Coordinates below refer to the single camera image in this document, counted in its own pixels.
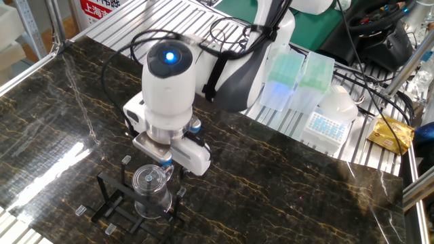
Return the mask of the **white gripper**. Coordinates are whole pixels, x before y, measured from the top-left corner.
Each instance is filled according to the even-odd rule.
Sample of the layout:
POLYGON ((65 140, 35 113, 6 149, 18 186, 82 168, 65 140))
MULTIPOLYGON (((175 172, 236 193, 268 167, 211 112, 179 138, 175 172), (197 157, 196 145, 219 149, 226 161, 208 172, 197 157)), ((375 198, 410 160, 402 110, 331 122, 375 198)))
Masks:
POLYGON ((125 122, 137 133, 133 145, 162 165, 173 161, 181 165, 179 180, 184 180, 188 171, 202 176, 209 168, 212 156, 210 147, 197 137, 201 121, 192 116, 191 121, 178 131, 160 130, 146 122, 145 108, 141 93, 123 106, 125 122))

